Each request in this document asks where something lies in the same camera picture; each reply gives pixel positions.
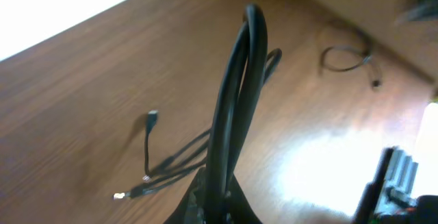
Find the beige object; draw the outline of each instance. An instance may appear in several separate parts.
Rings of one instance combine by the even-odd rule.
[[[402,0],[317,1],[358,25],[415,68],[438,79],[438,27],[434,26],[437,22],[397,25]]]

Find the wood grain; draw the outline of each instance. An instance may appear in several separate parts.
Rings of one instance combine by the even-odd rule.
[[[211,125],[250,2],[283,59],[235,174],[264,223],[348,221],[381,148],[413,147],[431,85],[384,49],[379,92],[365,69],[318,75],[344,36],[310,0],[128,0],[0,62],[0,223],[162,223],[193,175],[111,200],[141,182],[139,120],[160,111],[151,165]]]

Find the brown table surface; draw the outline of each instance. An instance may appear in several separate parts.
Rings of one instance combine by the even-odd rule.
[[[318,75],[347,36],[310,0],[128,0],[0,62],[0,223],[162,223],[193,175],[111,200],[141,182],[140,118],[159,110],[152,166],[211,125],[250,2],[283,59],[236,177],[264,223],[348,220],[381,148],[412,149],[432,86],[383,49],[378,92],[365,69]]]

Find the silver connector tip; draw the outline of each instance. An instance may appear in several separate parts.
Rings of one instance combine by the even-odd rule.
[[[127,197],[129,197],[129,195],[124,193],[124,192],[122,192],[122,193],[114,193],[114,196],[112,197],[112,199],[118,200],[118,199],[125,199]]]

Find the black device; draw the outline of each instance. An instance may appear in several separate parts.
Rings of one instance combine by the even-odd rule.
[[[144,139],[144,172],[146,175],[143,180],[145,182],[130,191],[116,193],[113,198],[133,199],[152,194],[198,169],[177,209],[165,223],[261,223],[252,211],[233,172],[248,133],[261,88],[281,59],[280,49],[267,54],[267,48],[268,36],[263,12],[256,5],[249,5],[222,80],[211,129],[203,132],[154,169],[149,170],[149,134],[158,119],[157,111],[149,112],[145,122],[146,136]],[[172,166],[188,147],[208,135],[208,141],[186,159]],[[187,166],[205,150],[207,150],[206,158]],[[410,158],[401,160],[400,153],[395,149],[388,149],[384,152],[383,162],[376,179],[368,185],[358,208],[355,223],[380,221],[385,218],[383,215],[378,215],[381,210],[393,212],[399,208],[402,210],[412,208],[413,202],[409,194],[417,164]],[[404,194],[403,197],[399,195],[399,191]],[[418,215],[417,219],[427,216],[425,213],[433,206],[432,203],[436,207],[436,197],[420,198],[415,211]]]

